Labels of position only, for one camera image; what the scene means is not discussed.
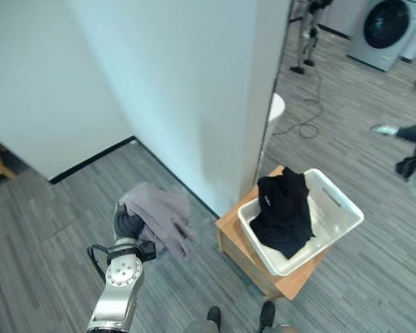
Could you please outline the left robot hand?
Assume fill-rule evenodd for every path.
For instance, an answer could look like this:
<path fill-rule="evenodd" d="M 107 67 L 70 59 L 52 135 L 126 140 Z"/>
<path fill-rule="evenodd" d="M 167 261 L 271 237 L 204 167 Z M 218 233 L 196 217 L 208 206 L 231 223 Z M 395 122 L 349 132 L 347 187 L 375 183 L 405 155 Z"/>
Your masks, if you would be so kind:
<path fill-rule="evenodd" d="M 125 203 L 118 202 L 115 206 L 113 226 L 114 238 L 117 241 L 122 238 L 138 239 L 145 223 L 137 214 L 130 216 Z"/>

